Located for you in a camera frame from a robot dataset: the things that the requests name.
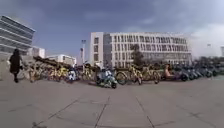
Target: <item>street lamp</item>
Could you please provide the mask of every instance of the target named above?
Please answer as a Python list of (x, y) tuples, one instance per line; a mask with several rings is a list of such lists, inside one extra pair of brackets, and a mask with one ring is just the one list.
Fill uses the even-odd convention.
[(81, 50), (81, 56), (82, 56), (82, 65), (83, 65), (83, 69), (84, 69), (86, 40), (82, 40), (81, 42), (82, 42), (82, 48), (80, 50)]

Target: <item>pavement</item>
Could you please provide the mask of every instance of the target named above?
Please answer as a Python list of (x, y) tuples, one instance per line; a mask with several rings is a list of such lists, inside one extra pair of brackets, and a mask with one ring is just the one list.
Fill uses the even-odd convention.
[(224, 76), (100, 88), (86, 83), (0, 81), (0, 126), (223, 128)]

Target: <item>tall building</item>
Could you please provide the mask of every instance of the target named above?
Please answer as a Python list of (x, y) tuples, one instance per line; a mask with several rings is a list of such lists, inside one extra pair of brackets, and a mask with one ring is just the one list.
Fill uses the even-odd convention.
[(26, 55), (31, 47), (34, 30), (6, 16), (0, 16), (0, 53), (12, 53), (15, 48)]
[(90, 62), (128, 67), (133, 62), (131, 45), (138, 44), (145, 60), (191, 63), (187, 38), (171, 33), (91, 33)]
[(224, 57), (224, 46), (221, 47), (221, 56)]

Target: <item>sky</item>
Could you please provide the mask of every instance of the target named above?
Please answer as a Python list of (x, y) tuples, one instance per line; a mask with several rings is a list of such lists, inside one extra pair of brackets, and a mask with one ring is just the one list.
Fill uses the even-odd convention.
[(0, 15), (36, 30), (33, 45), (76, 57), (91, 32), (183, 33), (194, 56), (220, 55), (223, 12), (223, 0), (0, 0)]

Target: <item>glass building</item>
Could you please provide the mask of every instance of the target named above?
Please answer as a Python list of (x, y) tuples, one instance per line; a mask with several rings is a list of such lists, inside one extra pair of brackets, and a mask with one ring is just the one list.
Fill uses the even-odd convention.
[(26, 55), (34, 32), (9, 17), (0, 16), (0, 53), (12, 53), (17, 48), (22, 55)]

